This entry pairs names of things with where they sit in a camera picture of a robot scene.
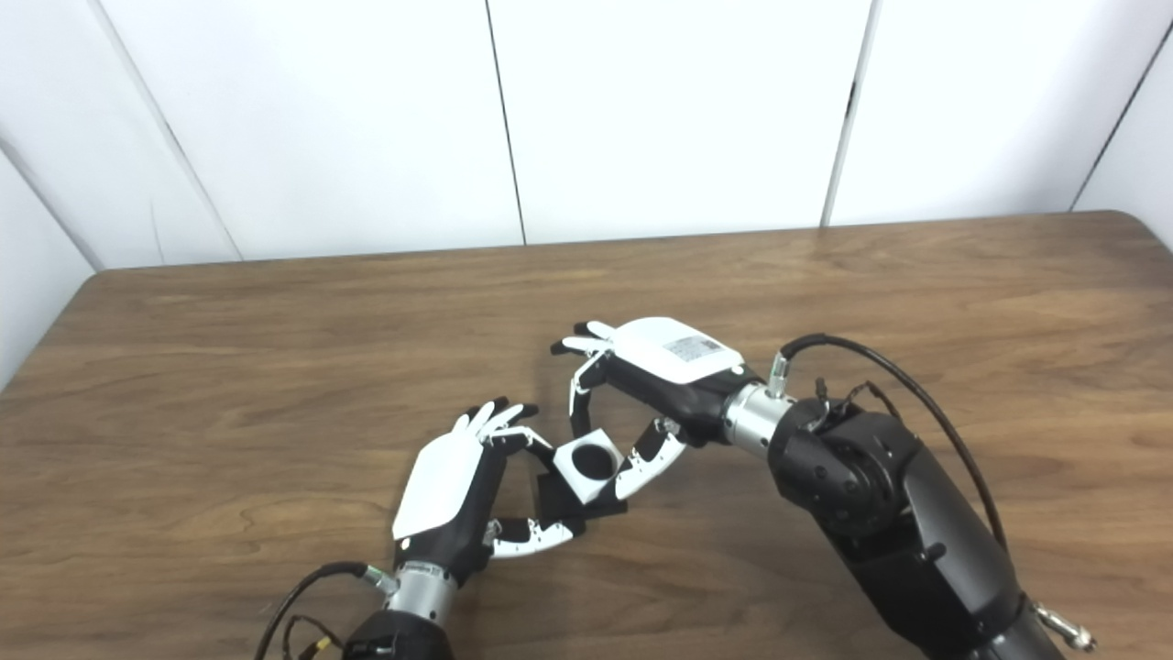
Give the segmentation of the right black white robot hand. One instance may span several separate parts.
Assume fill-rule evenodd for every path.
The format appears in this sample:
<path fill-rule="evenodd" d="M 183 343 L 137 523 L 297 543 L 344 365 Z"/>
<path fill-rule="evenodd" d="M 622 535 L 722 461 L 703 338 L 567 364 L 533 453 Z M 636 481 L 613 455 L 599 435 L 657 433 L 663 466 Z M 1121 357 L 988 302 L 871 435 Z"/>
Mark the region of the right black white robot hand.
<path fill-rule="evenodd" d="M 569 385 L 574 438 L 554 453 L 554 467 L 582 506 L 628 501 L 689 447 L 738 445 L 765 456 L 771 431 L 746 413 L 765 397 L 765 380 L 712 335 L 669 317 L 617 327 L 589 321 L 550 351 L 584 359 Z M 626 456 L 591 423 L 592 392 L 603 385 L 657 414 Z"/>

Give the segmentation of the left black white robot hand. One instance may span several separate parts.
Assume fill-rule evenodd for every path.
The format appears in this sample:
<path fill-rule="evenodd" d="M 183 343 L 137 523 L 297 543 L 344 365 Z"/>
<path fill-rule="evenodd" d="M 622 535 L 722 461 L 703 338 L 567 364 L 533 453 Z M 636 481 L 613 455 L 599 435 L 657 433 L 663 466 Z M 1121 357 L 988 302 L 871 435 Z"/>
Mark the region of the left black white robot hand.
<path fill-rule="evenodd" d="M 552 456 L 552 444 L 521 423 L 537 413 L 531 402 L 490 400 L 466 409 L 448 433 L 423 445 L 392 523 L 395 569 L 434 565 L 463 588 L 493 558 L 544 552 L 586 533 L 582 519 L 493 515 L 511 456 Z"/>

